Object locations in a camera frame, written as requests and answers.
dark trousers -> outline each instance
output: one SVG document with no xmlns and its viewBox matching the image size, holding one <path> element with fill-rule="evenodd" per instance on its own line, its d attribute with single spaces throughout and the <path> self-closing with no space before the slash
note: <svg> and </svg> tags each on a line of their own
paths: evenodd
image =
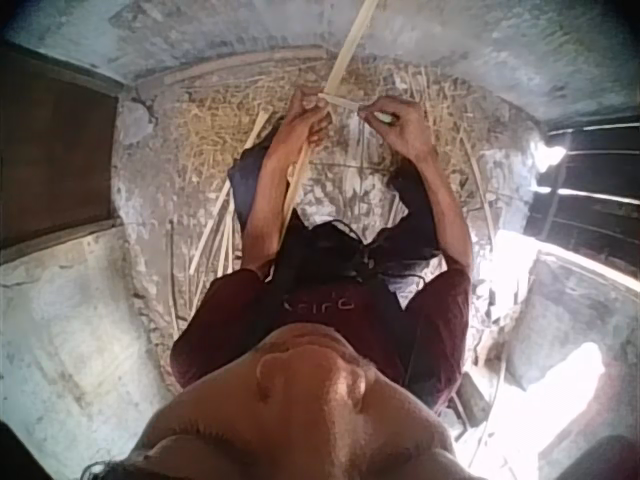
<svg viewBox="0 0 640 480">
<path fill-rule="evenodd" d="M 251 212 L 262 162 L 274 133 L 275 129 L 262 142 L 245 150 L 228 172 L 242 231 Z M 397 225 L 383 228 L 365 245 L 336 222 L 308 228 L 294 211 L 276 259 L 276 273 L 279 265 L 294 263 L 295 278 L 290 280 L 297 288 L 335 281 L 336 277 L 364 281 L 372 275 L 383 278 L 389 289 L 396 293 L 413 284 L 415 279 L 410 276 L 419 275 L 429 260 L 439 253 L 433 213 L 422 179 L 410 162 L 404 161 L 393 172 L 389 183 L 408 210 Z M 320 249 L 323 254 L 305 255 L 297 248 L 301 244 L 313 244 L 315 251 Z"/>
</svg>

concrete wall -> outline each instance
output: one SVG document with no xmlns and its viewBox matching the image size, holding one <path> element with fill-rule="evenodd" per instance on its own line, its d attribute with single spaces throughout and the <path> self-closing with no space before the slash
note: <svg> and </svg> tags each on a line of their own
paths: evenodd
<svg viewBox="0 0 640 480">
<path fill-rule="evenodd" d="M 2 419 L 54 478 L 128 453 L 170 398 L 123 239 L 112 229 L 0 267 Z"/>
<path fill-rule="evenodd" d="M 360 0 L 33 0 L 6 32 L 125 82 L 202 59 L 337 50 Z M 382 0 L 360 53 L 431 63 L 538 119 L 635 113 L 638 50 L 605 2 Z"/>
<path fill-rule="evenodd" d="M 570 420 L 543 443 L 537 462 L 546 480 L 606 435 L 627 436 L 640 448 L 640 287 L 552 254 L 541 254 L 532 278 L 508 372 L 527 395 L 553 388 L 535 401 L 531 431 L 512 441 L 526 443 L 548 419 Z"/>
</svg>

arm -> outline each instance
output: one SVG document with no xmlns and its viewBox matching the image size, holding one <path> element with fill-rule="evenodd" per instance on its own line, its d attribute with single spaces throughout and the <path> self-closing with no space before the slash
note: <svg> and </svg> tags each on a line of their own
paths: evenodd
<svg viewBox="0 0 640 480">
<path fill-rule="evenodd" d="M 397 121 L 381 122 L 374 112 L 392 114 Z M 450 269 L 471 272 L 473 255 L 469 227 L 451 185 L 438 163 L 438 152 L 422 107 L 395 97 L 380 97 L 361 109 L 360 116 L 391 146 L 416 166 L 431 201 L 436 236 Z"/>
<path fill-rule="evenodd" d="M 304 97 L 318 91 L 295 91 L 260 170 L 247 228 L 242 236 L 242 267 L 254 270 L 262 278 L 280 247 L 289 165 L 298 159 L 305 142 L 316 145 L 322 141 L 331 122 L 323 100 L 308 110 L 303 106 Z"/>
</svg>

hand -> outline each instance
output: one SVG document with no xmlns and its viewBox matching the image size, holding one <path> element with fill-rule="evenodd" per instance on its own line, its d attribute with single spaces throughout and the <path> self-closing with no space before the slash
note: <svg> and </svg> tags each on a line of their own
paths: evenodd
<svg viewBox="0 0 640 480">
<path fill-rule="evenodd" d="M 284 121 L 273 137 L 267 158 L 289 166 L 298 160 L 306 142 L 316 146 L 324 140 L 331 124 L 331 115 L 327 111 L 327 102 L 316 97 L 321 91 L 319 88 L 296 88 Z M 307 109 L 304 103 L 309 100 L 315 100 L 315 105 Z"/>
<path fill-rule="evenodd" d="M 374 112 L 389 113 L 397 120 L 392 124 L 384 123 Z M 379 97 L 371 105 L 361 107 L 358 115 L 378 132 L 393 150 L 413 163 L 434 155 L 431 130 L 418 103 L 398 97 Z"/>
</svg>

dirt floor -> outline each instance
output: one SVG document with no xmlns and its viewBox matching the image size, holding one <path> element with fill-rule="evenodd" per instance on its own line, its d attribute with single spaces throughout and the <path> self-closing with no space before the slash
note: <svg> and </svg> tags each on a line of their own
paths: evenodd
<svg viewBox="0 0 640 480">
<path fill-rule="evenodd" d="M 113 198 L 127 232 L 135 299 L 157 348 L 163 374 L 177 390 L 168 353 L 176 334 L 170 302 L 175 283 L 175 310 L 183 329 L 197 302 L 196 290 L 217 271 L 218 253 L 203 255 L 199 270 L 188 275 L 205 225 L 225 181 L 226 170 L 243 148 L 258 112 L 271 114 L 261 138 L 284 112 L 293 87 L 322 85 L 333 58 L 281 60 L 227 68 L 171 86 L 145 91 L 144 104 L 153 130 L 131 143 L 130 122 L 121 107 L 113 157 Z M 482 333 L 497 328 L 490 315 L 491 240 L 471 159 L 496 231 L 521 232 L 535 177 L 532 146 L 539 133 L 530 117 L 489 92 L 421 66 L 385 60 L 354 60 L 338 93 L 367 102 L 396 94 L 424 102 L 441 161 L 460 199 L 474 241 L 475 271 L 468 359 Z M 376 134 L 346 110 L 334 110 L 332 134 L 311 157 L 309 178 L 297 208 L 308 224 L 339 218 L 365 239 L 404 214 L 392 206 L 396 195 L 386 186 L 395 159 Z M 226 204 L 215 219 L 211 238 L 222 230 Z M 234 264 L 240 239 L 234 229 Z M 169 244 L 173 244 L 173 261 Z M 427 278 L 442 269 L 438 259 Z M 415 288 L 405 292 L 406 302 Z"/>
</svg>

